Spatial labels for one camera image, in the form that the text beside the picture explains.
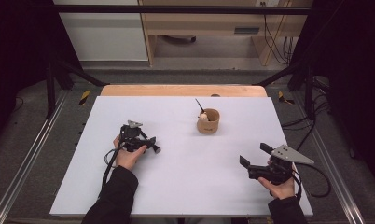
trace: floor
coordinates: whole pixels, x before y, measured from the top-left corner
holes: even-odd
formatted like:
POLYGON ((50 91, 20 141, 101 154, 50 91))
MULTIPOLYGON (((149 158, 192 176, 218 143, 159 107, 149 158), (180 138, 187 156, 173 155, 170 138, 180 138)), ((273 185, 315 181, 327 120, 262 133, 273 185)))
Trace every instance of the floor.
MULTIPOLYGON (((141 62, 84 62, 83 65, 88 73, 110 83, 244 85, 258 83, 285 67, 275 60, 267 67, 260 66, 249 37, 215 36, 198 37, 195 43, 163 37, 152 67, 141 62)), ((289 91, 285 85, 288 79, 283 77, 266 87, 281 124, 305 117, 301 108, 304 89, 289 91), (279 91, 289 103, 279 101, 279 91)), ((4 205, 0 223, 79 223, 78 219, 49 215, 95 96, 101 92, 101 88, 79 77, 73 75, 73 80, 75 87, 71 91, 57 88, 63 107, 51 126, 46 126, 45 119, 45 83, 39 82, 19 92, 16 111, 0 137, 0 205, 4 205), (90 90, 88 101, 83 106, 78 105, 86 90, 90 90), (41 144, 35 140, 37 136, 44 140, 41 144), (26 156, 33 157, 33 162, 24 160, 26 156), (30 164, 26 172, 20 169, 23 163, 30 164), (16 174, 24 175, 14 179, 16 174)), ((314 91, 314 96, 318 96, 317 107, 326 105, 326 97, 319 90, 314 91)), ((331 108, 325 106, 317 112, 315 127, 302 144, 301 153, 316 161, 317 167, 331 178, 333 189, 325 198, 309 198, 314 211, 314 216, 308 217, 309 222, 375 223, 374 178, 363 161, 350 157, 348 143, 331 115, 331 108)), ((298 147, 311 124, 305 119, 300 125, 285 128, 288 145, 298 147)), ((312 194, 326 190, 326 181, 318 173, 304 167, 299 169, 306 190, 312 194)), ((251 223, 268 221, 258 217, 251 223)))

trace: human hand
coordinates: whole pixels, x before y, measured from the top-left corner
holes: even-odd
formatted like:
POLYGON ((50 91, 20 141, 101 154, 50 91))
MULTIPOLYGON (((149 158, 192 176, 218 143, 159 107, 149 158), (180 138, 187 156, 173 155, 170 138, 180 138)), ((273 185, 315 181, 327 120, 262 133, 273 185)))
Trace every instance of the human hand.
MULTIPOLYGON (((118 135, 114 140, 115 148, 118 148, 118 140, 120 135, 118 135)), ((147 146, 141 146, 134 152, 128 152, 126 150, 120 150, 116 157, 115 163, 116 166, 122 166, 128 170, 131 170, 132 167, 137 163, 138 158, 145 152, 147 146)))
POLYGON ((284 183, 280 185, 273 185, 269 180, 266 178, 260 177, 257 179, 263 187, 268 189, 274 197, 274 199, 279 198, 280 200, 295 196, 295 180, 293 177, 290 177, 284 183))

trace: cabinet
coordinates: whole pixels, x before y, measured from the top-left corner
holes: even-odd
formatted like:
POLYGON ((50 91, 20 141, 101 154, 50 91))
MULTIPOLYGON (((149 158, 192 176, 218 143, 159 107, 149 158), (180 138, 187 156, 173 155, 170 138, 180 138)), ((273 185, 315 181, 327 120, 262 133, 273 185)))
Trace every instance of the cabinet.
MULTIPOLYGON (((135 0, 54 0, 69 5, 137 5, 135 0)), ((139 13, 60 13, 80 61, 147 61, 139 13)))
MULTIPOLYGON (((254 7, 259 0, 138 0, 145 6, 237 6, 254 7)), ((313 0, 279 0, 277 7, 309 7, 313 0)), ((149 63, 153 64, 156 39, 159 35, 250 35, 262 65, 267 65, 271 49, 265 40, 265 20, 263 15, 222 15, 222 14, 150 14, 141 15, 146 50, 149 63)), ((299 37, 307 16, 269 15, 266 23, 268 42, 280 36, 299 37)))

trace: white table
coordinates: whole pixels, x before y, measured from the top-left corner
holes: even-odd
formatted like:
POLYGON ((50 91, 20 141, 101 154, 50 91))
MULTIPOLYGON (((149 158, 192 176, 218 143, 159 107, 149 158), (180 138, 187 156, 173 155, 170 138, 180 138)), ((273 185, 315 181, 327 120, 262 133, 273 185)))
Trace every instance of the white table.
MULTIPOLYGON (((144 123, 162 151, 147 150, 132 170, 140 185, 132 217, 256 217, 267 216, 269 192, 248 178, 240 155, 266 165, 272 147, 286 144, 271 98, 99 96, 71 160, 50 213, 83 217, 101 190, 104 155, 123 124, 144 123), (200 108, 220 112, 219 130, 203 135, 196 129, 200 108)), ((313 210, 303 191, 300 205, 313 210)))

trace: black jacket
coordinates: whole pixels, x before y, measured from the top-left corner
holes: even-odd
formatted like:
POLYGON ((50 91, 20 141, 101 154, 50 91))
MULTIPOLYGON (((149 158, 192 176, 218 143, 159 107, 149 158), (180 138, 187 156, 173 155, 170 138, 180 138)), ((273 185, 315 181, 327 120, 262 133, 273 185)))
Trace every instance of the black jacket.
POLYGON ((298 199, 293 196, 285 199, 274 199, 269 203, 271 218, 274 224, 307 223, 298 199))
MULTIPOLYGON (((138 187, 135 175, 119 166, 101 192, 101 197, 83 218, 83 224, 128 224, 134 193, 138 187)), ((296 197, 275 199, 269 203, 274 224, 307 223, 296 197)))
POLYGON ((83 218, 82 223, 128 224, 138 179, 119 166, 101 191, 101 197, 83 218))

